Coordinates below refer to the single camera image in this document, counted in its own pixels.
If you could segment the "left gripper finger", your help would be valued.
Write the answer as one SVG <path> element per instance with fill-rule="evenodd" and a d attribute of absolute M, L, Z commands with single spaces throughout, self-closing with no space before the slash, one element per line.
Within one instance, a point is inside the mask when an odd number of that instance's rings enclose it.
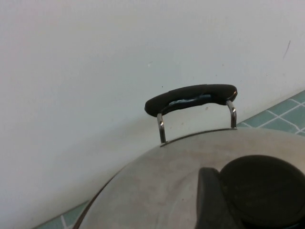
<path fill-rule="evenodd" d="M 219 172 L 214 168 L 202 167 L 198 172 L 195 228 L 236 228 L 223 194 Z"/>

